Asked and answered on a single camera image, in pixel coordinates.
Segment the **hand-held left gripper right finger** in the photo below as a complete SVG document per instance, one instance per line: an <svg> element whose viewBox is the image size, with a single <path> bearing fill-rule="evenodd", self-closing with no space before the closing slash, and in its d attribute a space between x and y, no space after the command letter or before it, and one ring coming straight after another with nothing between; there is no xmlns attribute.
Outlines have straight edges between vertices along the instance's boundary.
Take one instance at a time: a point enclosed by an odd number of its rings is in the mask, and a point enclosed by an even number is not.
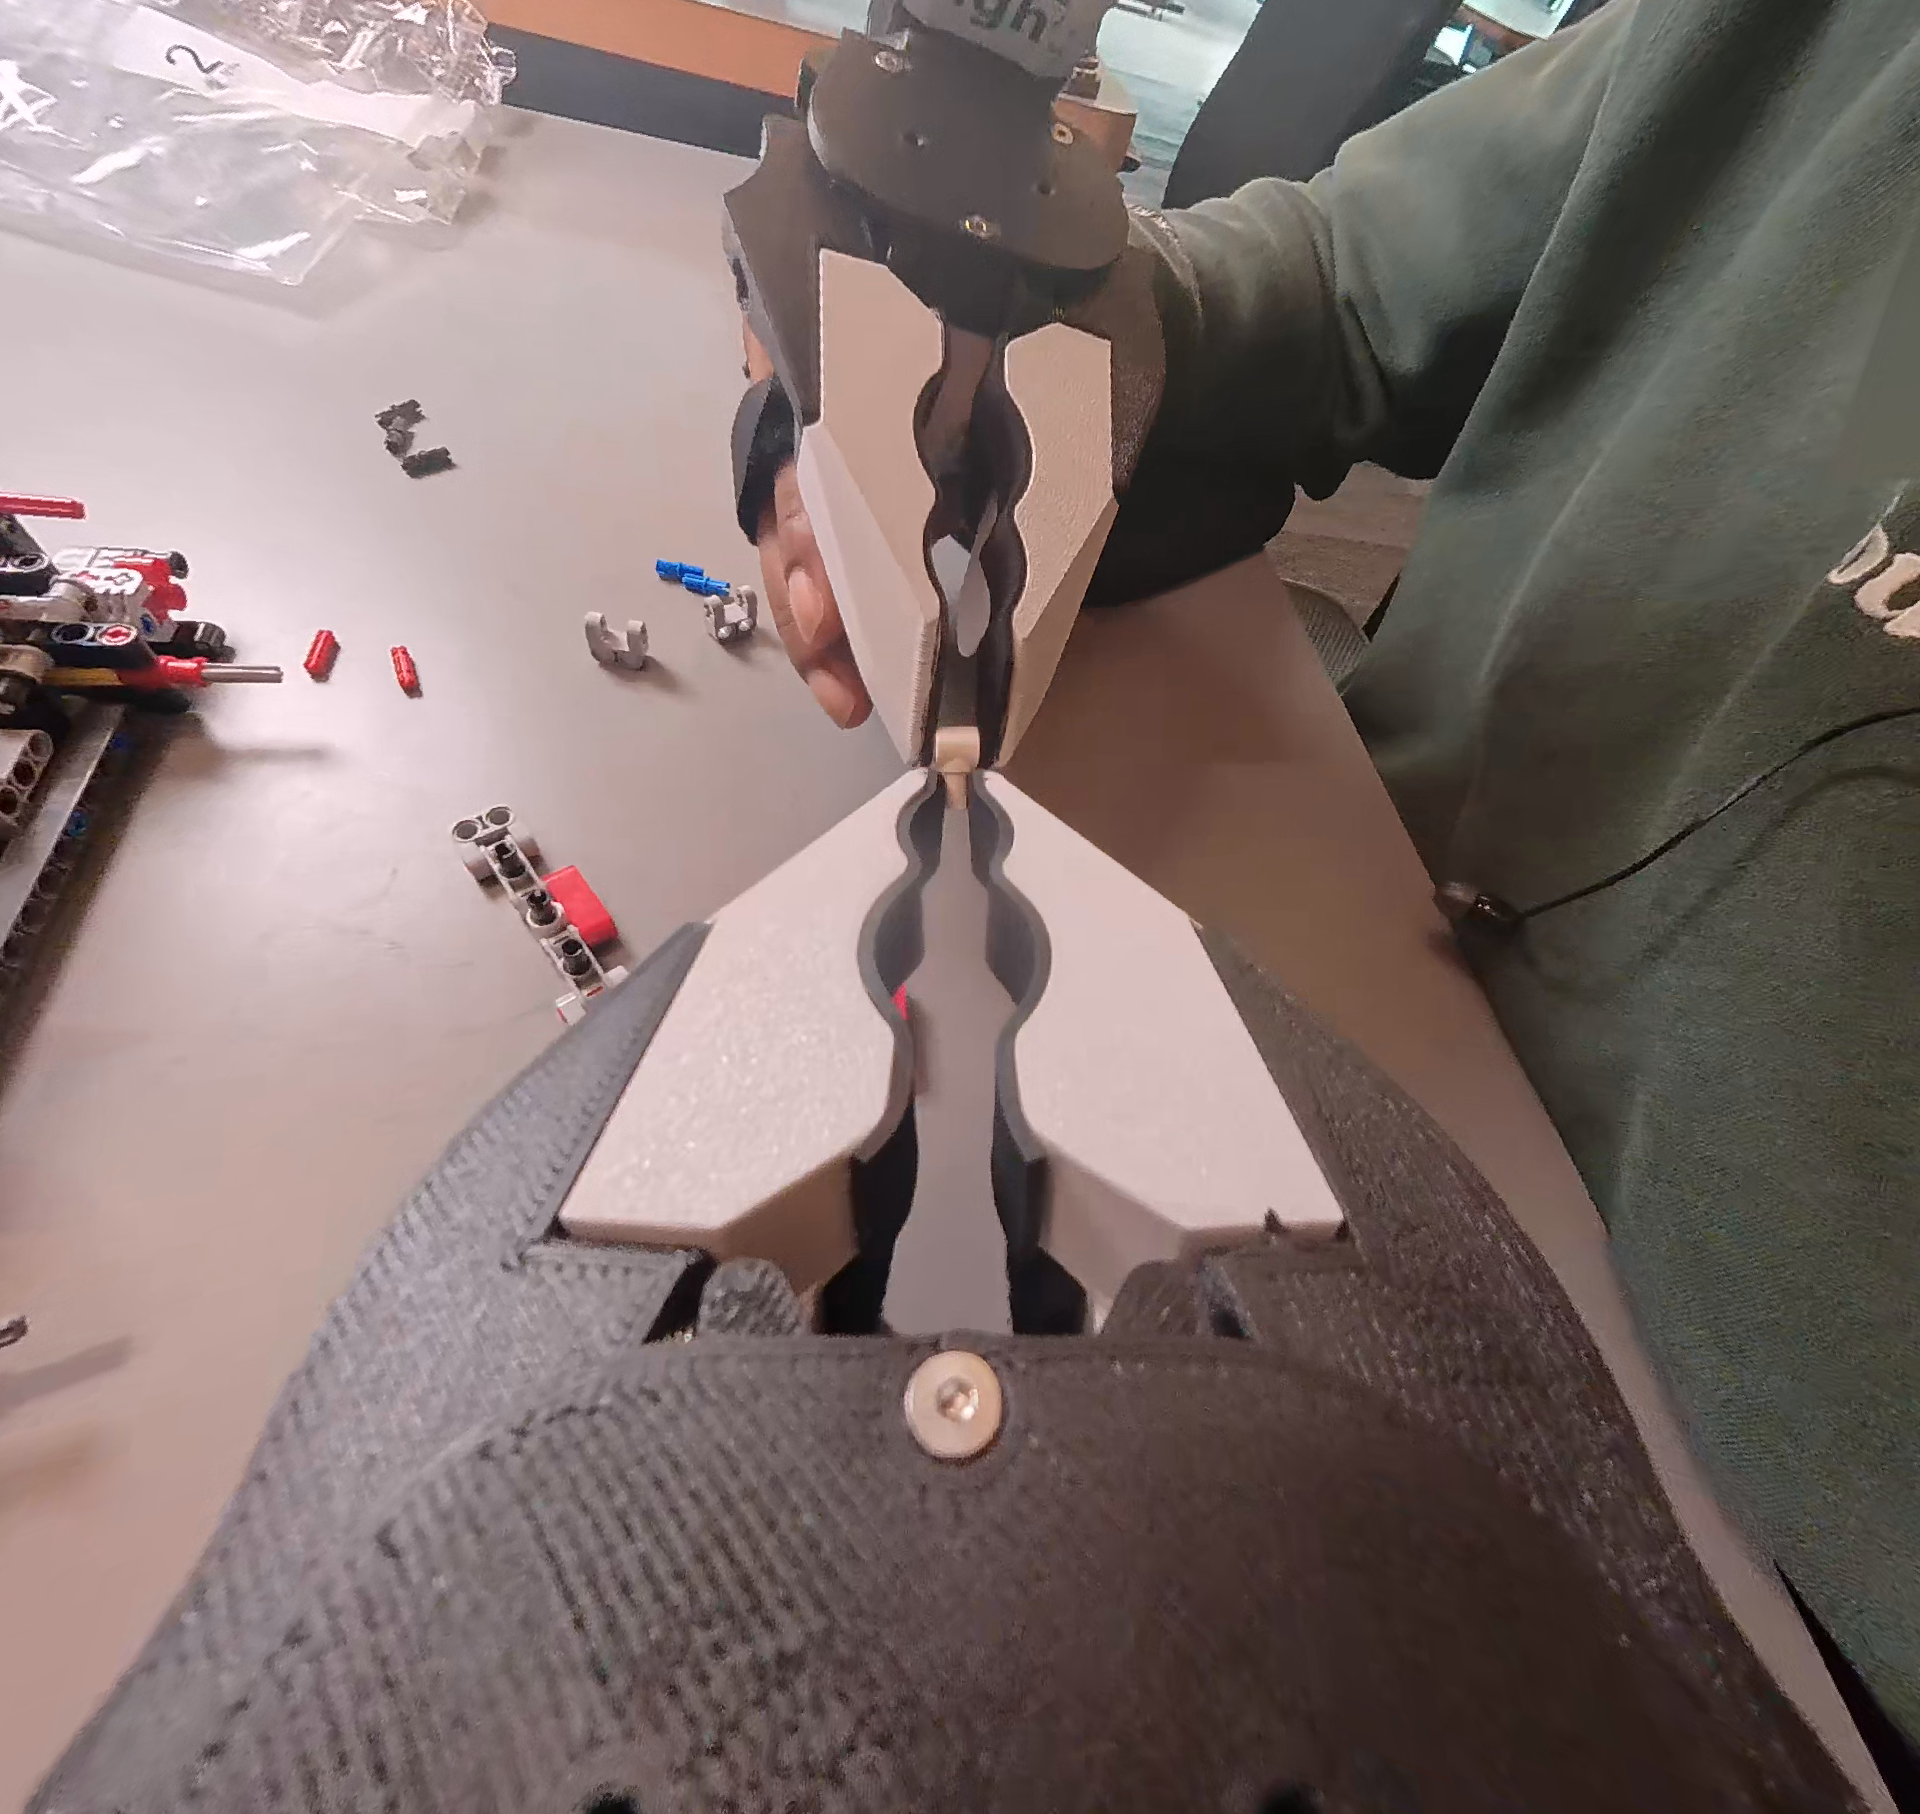
<svg viewBox="0 0 1920 1814"><path fill-rule="evenodd" d="M1141 1266L1323 1243L1342 1203L1196 921L1004 776L975 777L992 1192L1018 1321L1106 1313Z"/></svg>

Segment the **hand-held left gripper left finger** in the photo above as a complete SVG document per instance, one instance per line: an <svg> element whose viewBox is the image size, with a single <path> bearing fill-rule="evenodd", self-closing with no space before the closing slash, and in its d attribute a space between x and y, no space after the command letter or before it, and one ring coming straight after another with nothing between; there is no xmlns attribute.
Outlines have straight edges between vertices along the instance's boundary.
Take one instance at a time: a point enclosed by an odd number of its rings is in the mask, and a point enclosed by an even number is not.
<svg viewBox="0 0 1920 1814"><path fill-rule="evenodd" d="M561 1208L598 1246L760 1258L886 1292L917 1183L920 776L701 928Z"/></svg>

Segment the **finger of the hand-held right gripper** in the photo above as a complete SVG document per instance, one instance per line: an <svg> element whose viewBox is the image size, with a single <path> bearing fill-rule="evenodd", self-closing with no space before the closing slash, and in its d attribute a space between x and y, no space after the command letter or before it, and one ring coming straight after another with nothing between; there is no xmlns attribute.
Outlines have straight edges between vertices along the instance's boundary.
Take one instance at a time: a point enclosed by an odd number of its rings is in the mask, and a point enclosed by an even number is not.
<svg viewBox="0 0 1920 1814"><path fill-rule="evenodd" d="M1003 766L1052 684L1118 513L1112 344L999 341L969 423L985 486L958 575L958 765Z"/></svg>
<svg viewBox="0 0 1920 1814"><path fill-rule="evenodd" d="M818 255L818 415L799 485L876 715L906 765L928 756L942 595L928 567L935 486L915 437L942 325L883 265Z"/></svg>

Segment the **grey lego assembly red piece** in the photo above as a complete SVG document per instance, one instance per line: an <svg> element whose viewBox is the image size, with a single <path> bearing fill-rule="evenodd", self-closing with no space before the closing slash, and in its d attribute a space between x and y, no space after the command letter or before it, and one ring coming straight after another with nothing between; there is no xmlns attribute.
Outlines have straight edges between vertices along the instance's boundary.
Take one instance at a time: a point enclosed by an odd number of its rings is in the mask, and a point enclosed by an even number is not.
<svg viewBox="0 0 1920 1814"><path fill-rule="evenodd" d="M468 876L510 905L556 973L559 1022L581 1024L629 975L619 961L619 925L599 893L579 868L545 866L540 839L508 805L455 819L449 839Z"/></svg>

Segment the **person's right forearm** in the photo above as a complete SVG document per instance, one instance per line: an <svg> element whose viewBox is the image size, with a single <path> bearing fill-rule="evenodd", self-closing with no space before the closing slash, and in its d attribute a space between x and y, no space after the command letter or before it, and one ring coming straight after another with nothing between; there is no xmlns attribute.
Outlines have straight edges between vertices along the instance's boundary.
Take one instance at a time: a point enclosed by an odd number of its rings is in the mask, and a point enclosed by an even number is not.
<svg viewBox="0 0 1920 1814"><path fill-rule="evenodd" d="M1431 478L1537 265L1558 191L1496 185L1461 130L1407 113L1313 181L1139 214L1100 300L1118 520L1089 606L1260 554L1366 461Z"/></svg>

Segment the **lego car model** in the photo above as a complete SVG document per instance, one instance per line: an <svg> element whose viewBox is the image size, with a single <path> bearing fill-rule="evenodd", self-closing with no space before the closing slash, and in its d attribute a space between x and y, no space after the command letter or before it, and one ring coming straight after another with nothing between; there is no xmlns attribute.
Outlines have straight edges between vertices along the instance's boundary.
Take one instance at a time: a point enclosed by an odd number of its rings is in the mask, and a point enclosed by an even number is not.
<svg viewBox="0 0 1920 1814"><path fill-rule="evenodd" d="M117 813L150 722L224 688L273 688L280 666L239 660L227 632L189 610L189 557L52 548L77 527L69 497L3 497L3 992L19 1001L60 911Z"/></svg>

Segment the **person's right hand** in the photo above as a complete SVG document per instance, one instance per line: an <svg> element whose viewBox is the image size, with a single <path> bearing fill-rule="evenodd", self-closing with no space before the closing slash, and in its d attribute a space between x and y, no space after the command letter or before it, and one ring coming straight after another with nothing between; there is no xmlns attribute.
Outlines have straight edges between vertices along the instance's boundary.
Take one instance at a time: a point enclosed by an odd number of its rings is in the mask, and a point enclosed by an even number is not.
<svg viewBox="0 0 1920 1814"><path fill-rule="evenodd" d="M732 428L734 496L758 556L764 599L790 662L842 729L871 713L818 540L799 486L799 418L754 332L743 332L747 390Z"/></svg>

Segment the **wooden table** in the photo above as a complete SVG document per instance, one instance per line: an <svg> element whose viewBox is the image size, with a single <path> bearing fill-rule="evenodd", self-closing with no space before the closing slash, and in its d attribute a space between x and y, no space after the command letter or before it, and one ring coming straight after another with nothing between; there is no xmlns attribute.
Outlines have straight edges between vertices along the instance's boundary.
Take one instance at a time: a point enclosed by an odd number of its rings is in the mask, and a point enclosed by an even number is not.
<svg viewBox="0 0 1920 1814"><path fill-rule="evenodd" d="M754 156L808 49L869 0L479 0L517 55L508 105Z"/></svg>

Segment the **person in green sweatshirt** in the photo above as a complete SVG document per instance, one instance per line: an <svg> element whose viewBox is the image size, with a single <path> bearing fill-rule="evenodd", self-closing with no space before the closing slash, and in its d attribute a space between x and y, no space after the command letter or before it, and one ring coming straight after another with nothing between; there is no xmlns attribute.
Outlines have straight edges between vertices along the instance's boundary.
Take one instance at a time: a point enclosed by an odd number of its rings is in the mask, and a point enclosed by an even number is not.
<svg viewBox="0 0 1920 1814"><path fill-rule="evenodd" d="M1314 183L1455 435L1352 717L1725 1502L1915 1741L1917 0L1619 0Z"/></svg>

